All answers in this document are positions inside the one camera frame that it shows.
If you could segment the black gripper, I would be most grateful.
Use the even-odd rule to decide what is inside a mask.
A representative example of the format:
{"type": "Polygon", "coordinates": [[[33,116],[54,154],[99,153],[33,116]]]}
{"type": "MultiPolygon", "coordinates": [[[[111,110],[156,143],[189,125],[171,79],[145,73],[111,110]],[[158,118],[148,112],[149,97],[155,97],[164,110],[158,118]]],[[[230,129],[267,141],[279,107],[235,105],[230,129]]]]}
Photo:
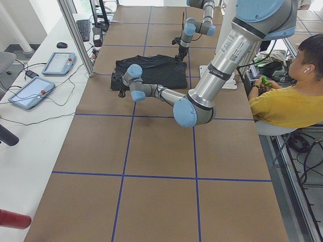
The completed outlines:
{"type": "Polygon", "coordinates": [[[175,56],[175,62],[179,63],[181,59],[184,59],[188,53],[189,48],[188,47],[183,47],[179,46],[179,53],[177,56],[175,56]]]}

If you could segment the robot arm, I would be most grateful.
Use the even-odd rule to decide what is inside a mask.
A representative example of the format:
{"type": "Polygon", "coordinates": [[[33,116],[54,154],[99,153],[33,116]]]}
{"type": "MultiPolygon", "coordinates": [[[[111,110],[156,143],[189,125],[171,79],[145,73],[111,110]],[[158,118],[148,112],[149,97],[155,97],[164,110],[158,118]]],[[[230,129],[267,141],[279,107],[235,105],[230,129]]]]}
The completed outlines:
{"type": "Polygon", "coordinates": [[[119,97],[129,90],[135,102],[147,97],[164,101],[173,106],[174,118],[183,127],[210,122],[216,113],[215,96],[252,45],[290,37],[296,29],[297,1],[237,1],[235,10],[230,33],[195,88],[182,94],[160,84],[145,84],[141,66],[133,64],[122,77],[119,97]]]}
{"type": "Polygon", "coordinates": [[[182,22],[182,32],[180,37],[175,37],[172,40],[172,45],[177,44],[178,54],[175,55],[175,62],[182,62],[186,57],[190,43],[193,41],[195,33],[207,36],[213,36],[216,27],[213,25],[213,13],[215,3],[212,0],[207,1],[186,1],[187,6],[203,10],[202,22],[196,21],[194,18],[187,18],[185,23],[182,22]]]}

